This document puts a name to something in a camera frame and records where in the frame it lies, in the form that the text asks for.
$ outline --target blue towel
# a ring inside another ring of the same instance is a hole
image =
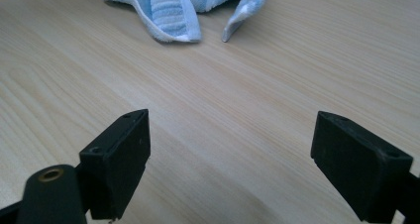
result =
[[[196,12],[208,12],[228,0],[110,0],[131,4],[149,32],[162,42],[198,42],[201,40]],[[265,0],[241,0],[222,35],[227,42],[231,35]]]

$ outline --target wood grain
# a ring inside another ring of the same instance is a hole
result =
[[[236,3],[184,45],[125,5],[0,0],[0,206],[143,108],[152,158],[120,223],[360,223],[309,157],[319,110],[420,172],[420,0],[267,0],[224,44]]]

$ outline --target striped towel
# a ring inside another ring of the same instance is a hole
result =
[[[201,40],[196,12],[208,12],[228,0],[111,1],[133,5],[149,32],[159,41],[194,43]],[[241,0],[223,31],[222,41],[227,42],[236,29],[263,6],[264,1]]]

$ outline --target wooden table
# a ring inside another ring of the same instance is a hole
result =
[[[420,173],[420,0],[267,0],[225,44],[236,3],[185,45],[124,5],[0,0],[0,206],[143,108],[152,157],[120,223],[360,223],[309,156],[319,110]]]

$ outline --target light blue cloth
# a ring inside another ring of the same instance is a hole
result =
[[[196,12],[208,12],[228,0],[111,0],[134,6],[150,33],[162,42],[198,42],[201,40]],[[231,35],[265,0],[241,0],[226,25],[222,41]]]

